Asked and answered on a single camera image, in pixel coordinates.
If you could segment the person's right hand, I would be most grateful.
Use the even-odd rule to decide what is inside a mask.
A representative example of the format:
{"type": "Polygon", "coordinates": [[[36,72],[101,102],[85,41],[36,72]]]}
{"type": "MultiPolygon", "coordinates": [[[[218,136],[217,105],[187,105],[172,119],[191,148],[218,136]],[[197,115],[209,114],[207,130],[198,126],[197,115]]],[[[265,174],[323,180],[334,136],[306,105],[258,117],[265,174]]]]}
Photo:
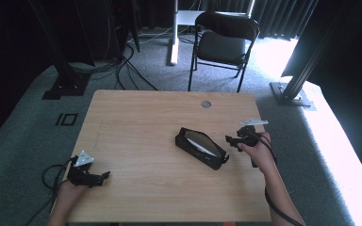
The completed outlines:
{"type": "Polygon", "coordinates": [[[260,140],[254,147],[243,143],[239,143],[238,147],[251,157],[251,160],[263,174],[268,174],[274,168],[274,160],[271,153],[271,137],[269,133],[263,132],[259,138],[260,140]]]}

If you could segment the black metal stand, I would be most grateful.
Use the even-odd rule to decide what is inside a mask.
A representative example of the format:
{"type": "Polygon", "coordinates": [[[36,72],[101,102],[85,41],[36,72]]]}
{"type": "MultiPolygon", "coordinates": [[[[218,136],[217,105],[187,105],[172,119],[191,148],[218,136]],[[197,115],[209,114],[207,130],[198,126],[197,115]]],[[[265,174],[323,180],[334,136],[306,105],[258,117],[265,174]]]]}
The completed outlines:
{"type": "Polygon", "coordinates": [[[281,77],[289,82],[271,82],[279,105],[311,106],[303,91],[304,82],[325,54],[337,28],[345,0],[318,0],[281,77]]]}
{"type": "Polygon", "coordinates": [[[47,40],[49,56],[58,72],[58,78],[54,85],[43,94],[42,99],[59,100],[62,96],[83,96],[90,81],[91,74],[76,72],[70,66],[41,1],[27,0],[27,2],[41,25],[44,37],[47,40]]]}

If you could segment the black pencil case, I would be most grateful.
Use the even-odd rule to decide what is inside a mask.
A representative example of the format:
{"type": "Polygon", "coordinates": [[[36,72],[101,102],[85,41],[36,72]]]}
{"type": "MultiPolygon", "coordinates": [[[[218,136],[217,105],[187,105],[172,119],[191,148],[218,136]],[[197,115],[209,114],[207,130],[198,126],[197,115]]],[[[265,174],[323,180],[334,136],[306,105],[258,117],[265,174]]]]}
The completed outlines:
{"type": "Polygon", "coordinates": [[[182,127],[175,137],[175,145],[213,170],[229,159],[229,154],[203,132],[182,127]]]}

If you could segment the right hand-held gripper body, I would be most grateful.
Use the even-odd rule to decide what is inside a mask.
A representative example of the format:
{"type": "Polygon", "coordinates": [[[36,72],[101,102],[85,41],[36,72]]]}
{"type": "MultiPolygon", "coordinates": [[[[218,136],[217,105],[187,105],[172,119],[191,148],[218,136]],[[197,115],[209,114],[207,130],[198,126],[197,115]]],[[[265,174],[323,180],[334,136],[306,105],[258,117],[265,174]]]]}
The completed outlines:
{"type": "Polygon", "coordinates": [[[250,147],[254,147],[260,140],[260,134],[256,131],[257,125],[268,124],[263,120],[247,120],[240,123],[241,128],[237,131],[237,136],[242,139],[242,142],[250,147]]]}

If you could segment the black folding chair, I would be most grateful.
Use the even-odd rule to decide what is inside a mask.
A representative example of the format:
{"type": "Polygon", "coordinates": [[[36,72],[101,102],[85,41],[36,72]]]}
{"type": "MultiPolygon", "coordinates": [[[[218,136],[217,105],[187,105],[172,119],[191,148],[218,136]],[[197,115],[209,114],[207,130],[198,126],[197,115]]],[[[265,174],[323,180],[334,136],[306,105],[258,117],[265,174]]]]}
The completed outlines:
{"type": "Polygon", "coordinates": [[[256,20],[246,15],[203,12],[195,19],[194,43],[189,68],[191,90],[197,65],[207,65],[236,71],[240,92],[250,54],[260,28],[256,20]]]}

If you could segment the white desk frame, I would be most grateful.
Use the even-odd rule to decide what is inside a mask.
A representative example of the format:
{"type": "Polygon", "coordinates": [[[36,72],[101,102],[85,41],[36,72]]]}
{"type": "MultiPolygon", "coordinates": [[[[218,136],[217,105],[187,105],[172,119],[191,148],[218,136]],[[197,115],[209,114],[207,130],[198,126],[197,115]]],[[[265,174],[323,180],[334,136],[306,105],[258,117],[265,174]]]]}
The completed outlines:
{"type": "MultiPolygon", "coordinates": [[[[173,0],[173,35],[170,39],[170,64],[176,65],[178,63],[178,53],[179,53],[179,25],[191,26],[194,25],[195,19],[203,13],[202,10],[192,10],[192,9],[179,9],[178,8],[178,0],[173,0]]],[[[223,11],[222,14],[229,15],[246,15],[251,16],[252,10],[255,4],[255,0],[250,0],[248,3],[248,7],[243,9],[241,12],[233,12],[233,11],[223,11]]]]}

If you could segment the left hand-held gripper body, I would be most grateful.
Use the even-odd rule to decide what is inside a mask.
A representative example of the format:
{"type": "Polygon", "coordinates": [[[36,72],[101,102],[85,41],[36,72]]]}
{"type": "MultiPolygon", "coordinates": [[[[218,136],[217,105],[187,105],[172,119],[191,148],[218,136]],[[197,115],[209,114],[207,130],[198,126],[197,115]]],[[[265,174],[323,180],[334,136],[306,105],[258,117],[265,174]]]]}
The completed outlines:
{"type": "Polygon", "coordinates": [[[72,158],[67,179],[75,186],[90,186],[94,182],[104,182],[102,175],[89,173],[93,161],[93,157],[81,151],[79,155],[72,158]]]}

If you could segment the dark curtain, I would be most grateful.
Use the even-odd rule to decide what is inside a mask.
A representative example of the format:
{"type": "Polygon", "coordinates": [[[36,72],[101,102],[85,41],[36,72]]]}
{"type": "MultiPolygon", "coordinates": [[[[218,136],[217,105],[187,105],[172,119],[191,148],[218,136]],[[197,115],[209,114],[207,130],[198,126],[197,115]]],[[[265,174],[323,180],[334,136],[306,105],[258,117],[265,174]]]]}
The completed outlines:
{"type": "MultiPolygon", "coordinates": [[[[138,27],[173,27],[175,0],[135,0],[138,27]]],[[[319,0],[178,0],[179,10],[244,12],[259,23],[260,38],[299,38],[319,0]]]]}

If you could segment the dark cabinet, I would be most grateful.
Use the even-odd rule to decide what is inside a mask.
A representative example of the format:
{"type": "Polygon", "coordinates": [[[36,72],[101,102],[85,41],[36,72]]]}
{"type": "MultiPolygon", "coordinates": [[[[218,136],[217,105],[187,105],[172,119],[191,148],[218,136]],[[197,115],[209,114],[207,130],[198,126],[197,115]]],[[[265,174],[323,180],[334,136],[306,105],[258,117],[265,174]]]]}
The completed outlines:
{"type": "Polygon", "coordinates": [[[89,0],[85,28],[93,59],[121,60],[128,36],[140,49],[136,0],[89,0]]]}

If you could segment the person's left hand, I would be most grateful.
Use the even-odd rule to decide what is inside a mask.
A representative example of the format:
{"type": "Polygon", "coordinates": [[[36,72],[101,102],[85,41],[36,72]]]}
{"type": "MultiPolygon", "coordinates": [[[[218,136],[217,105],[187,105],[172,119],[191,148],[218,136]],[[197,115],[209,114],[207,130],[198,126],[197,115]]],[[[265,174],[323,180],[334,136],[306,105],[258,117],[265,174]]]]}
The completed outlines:
{"type": "Polygon", "coordinates": [[[75,186],[69,181],[63,183],[58,192],[56,206],[65,209],[73,207],[86,190],[86,186],[75,186]]]}

